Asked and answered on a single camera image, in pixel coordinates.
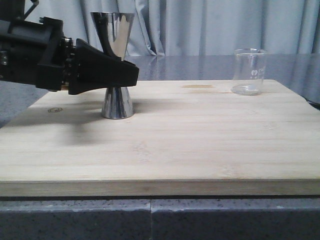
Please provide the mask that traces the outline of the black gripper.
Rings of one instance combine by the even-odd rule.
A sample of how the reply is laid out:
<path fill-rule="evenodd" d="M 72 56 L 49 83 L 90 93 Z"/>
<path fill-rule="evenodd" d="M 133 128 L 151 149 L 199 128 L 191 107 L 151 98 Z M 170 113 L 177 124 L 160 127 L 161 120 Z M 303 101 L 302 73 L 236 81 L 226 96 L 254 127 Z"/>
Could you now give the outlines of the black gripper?
<path fill-rule="evenodd" d="M 82 39 L 76 40 L 75 56 L 68 86 L 70 95 L 103 88 L 137 85 L 139 68 L 122 61 L 111 45 L 108 24 L 113 29 L 115 12 L 94 12 L 93 22 L 102 51 Z M 0 79 L 34 85 L 49 91 L 61 90 L 64 79 L 66 49 L 64 22 L 43 17 L 41 23 L 20 19 L 0 22 Z"/>

